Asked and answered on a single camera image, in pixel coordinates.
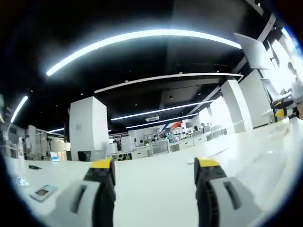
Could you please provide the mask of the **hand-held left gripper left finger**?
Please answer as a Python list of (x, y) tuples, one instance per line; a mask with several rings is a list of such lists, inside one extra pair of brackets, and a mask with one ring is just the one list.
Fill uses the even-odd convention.
[(82, 180), (58, 195), (45, 222), (49, 227), (112, 227), (115, 184), (114, 160), (93, 162)]

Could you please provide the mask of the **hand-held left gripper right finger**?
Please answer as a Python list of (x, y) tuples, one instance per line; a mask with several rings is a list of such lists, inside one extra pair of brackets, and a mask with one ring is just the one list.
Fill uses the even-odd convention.
[(245, 227), (260, 213), (251, 191), (213, 159), (194, 159), (194, 181), (200, 227)]

